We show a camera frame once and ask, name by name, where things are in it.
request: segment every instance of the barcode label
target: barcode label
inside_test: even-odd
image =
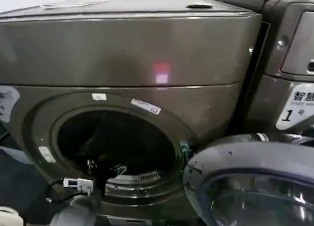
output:
[[[156,107],[148,102],[144,102],[142,100],[136,100],[136,99],[132,99],[131,104],[138,106],[148,112],[151,112],[155,115],[158,115],[161,112],[161,108],[160,107]]]

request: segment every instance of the screw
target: screw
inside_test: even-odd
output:
[[[277,42],[277,49],[278,49],[278,50],[282,49],[284,46],[285,46],[284,41],[278,41],[278,42]]]

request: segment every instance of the washing machine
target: washing machine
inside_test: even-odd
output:
[[[312,127],[314,1],[219,1],[263,15],[234,128],[300,134]]]
[[[214,0],[76,0],[2,13],[1,122],[49,182],[92,179],[95,156],[123,161],[99,214],[192,219],[184,164],[225,134],[261,19]]]

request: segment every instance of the white sticker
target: white sticker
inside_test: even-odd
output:
[[[9,122],[11,112],[17,100],[19,92],[12,86],[0,86],[0,120]]]
[[[38,148],[39,152],[41,153],[41,155],[43,156],[43,158],[49,162],[49,163],[56,163],[55,158],[53,157],[53,155],[51,154],[49,148],[41,146]]]
[[[101,101],[101,100],[107,100],[106,94],[92,94],[93,100]]]
[[[314,115],[314,84],[303,83],[293,88],[276,127],[289,129]]]
[[[156,107],[148,102],[144,102],[142,100],[132,99],[131,103],[135,106],[138,106],[146,111],[149,111],[155,115],[158,115],[161,112],[160,107]]]

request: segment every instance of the wire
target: wire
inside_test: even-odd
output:
[[[74,193],[74,194],[68,195],[68,196],[66,196],[66,197],[64,197],[64,198],[62,198],[62,199],[54,200],[54,199],[52,199],[51,196],[50,196],[50,191],[51,191],[52,187],[53,187],[54,185],[56,185],[56,184],[63,185],[63,179],[58,179],[58,180],[52,182],[51,184],[49,184],[49,186],[48,186],[48,188],[47,188],[47,190],[46,190],[46,200],[47,200],[48,202],[51,202],[51,203],[62,203],[62,202],[64,202],[64,201],[67,201],[67,200],[69,200],[69,199],[75,197],[75,196],[79,196],[79,195],[87,196],[87,193],[78,192],[78,193]]]

